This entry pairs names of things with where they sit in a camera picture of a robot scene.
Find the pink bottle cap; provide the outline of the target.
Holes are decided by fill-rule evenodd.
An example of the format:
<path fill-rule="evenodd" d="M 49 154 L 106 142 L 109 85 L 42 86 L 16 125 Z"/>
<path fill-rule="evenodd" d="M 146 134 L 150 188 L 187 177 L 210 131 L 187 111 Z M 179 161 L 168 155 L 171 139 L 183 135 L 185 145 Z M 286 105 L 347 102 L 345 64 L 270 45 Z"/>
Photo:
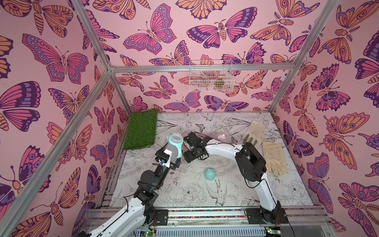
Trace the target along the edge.
<path fill-rule="evenodd" d="M 217 140 L 224 143 L 228 142 L 228 139 L 225 134 L 218 135 Z"/>

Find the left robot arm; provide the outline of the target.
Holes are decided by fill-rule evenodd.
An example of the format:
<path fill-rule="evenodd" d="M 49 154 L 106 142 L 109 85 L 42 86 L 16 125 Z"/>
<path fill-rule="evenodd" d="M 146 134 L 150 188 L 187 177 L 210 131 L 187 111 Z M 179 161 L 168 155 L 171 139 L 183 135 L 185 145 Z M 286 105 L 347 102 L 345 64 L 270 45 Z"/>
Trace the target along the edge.
<path fill-rule="evenodd" d="M 182 157 L 182 148 L 166 144 L 156 152 L 159 163 L 156 170 L 146 170 L 138 181 L 138 188 L 127 202 L 104 224 L 89 233 L 81 231 L 78 237 L 127 237 L 144 224 L 154 221 L 155 207 L 159 190 L 170 170 L 175 170 Z"/>

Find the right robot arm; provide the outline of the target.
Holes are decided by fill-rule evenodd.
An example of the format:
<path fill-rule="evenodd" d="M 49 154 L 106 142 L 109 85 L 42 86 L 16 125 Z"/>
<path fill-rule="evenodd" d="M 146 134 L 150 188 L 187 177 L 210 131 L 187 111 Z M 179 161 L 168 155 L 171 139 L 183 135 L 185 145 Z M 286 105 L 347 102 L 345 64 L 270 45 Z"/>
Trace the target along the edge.
<path fill-rule="evenodd" d="M 247 186 L 257 192 L 262 216 L 272 219 L 278 218 L 281 212 L 281 204 L 274 197 L 269 185 L 266 161 L 252 143 L 233 145 L 210 137 L 201 139 L 193 132 L 184 137 L 184 142 L 189 146 L 189 150 L 183 153 L 187 163 L 196 159 L 204 160 L 211 155 L 236 161 Z"/>

